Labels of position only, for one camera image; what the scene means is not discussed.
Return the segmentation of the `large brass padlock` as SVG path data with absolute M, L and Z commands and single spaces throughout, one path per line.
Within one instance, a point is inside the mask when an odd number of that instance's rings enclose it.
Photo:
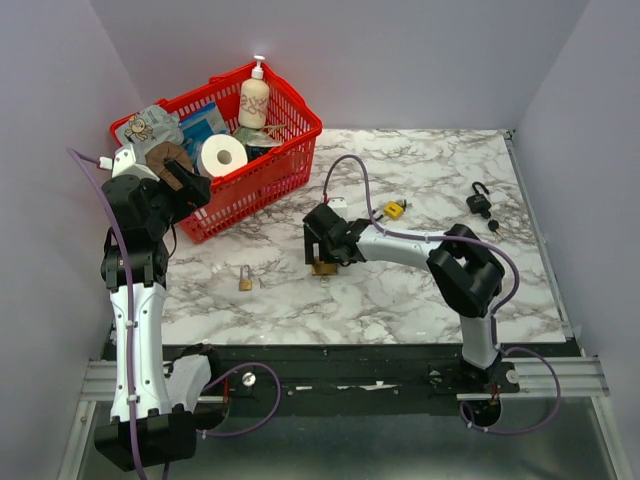
M 326 263 L 319 259 L 315 259 L 311 265 L 311 273 L 313 276 L 331 276 L 336 275 L 339 265 L 336 263 Z

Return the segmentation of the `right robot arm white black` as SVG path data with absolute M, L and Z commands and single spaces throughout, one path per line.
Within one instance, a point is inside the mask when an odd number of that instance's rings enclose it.
M 431 273 L 445 303 L 460 317 L 460 379 L 480 392 L 496 380 L 499 357 L 491 308 L 502 291 L 505 270 L 490 249 L 466 226 L 443 234 L 383 232 L 369 219 L 352 222 L 321 203 L 303 218 L 305 263 L 348 266 L 381 261 Z

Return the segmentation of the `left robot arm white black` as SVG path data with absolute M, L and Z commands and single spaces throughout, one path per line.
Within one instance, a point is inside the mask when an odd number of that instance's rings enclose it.
M 211 198 L 210 182 L 178 160 L 172 176 L 123 173 L 100 188 L 110 221 L 101 264 L 116 332 L 116 383 L 108 425 L 94 434 L 99 453 L 124 472 L 192 457 L 196 406 L 222 380 L 210 347 L 163 357 L 161 324 L 170 254 L 167 232 Z

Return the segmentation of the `small brass padlock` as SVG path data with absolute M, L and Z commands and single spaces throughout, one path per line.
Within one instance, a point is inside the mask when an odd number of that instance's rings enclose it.
M 238 289 L 240 292 L 248 292 L 253 288 L 251 267 L 245 264 L 240 267 Z

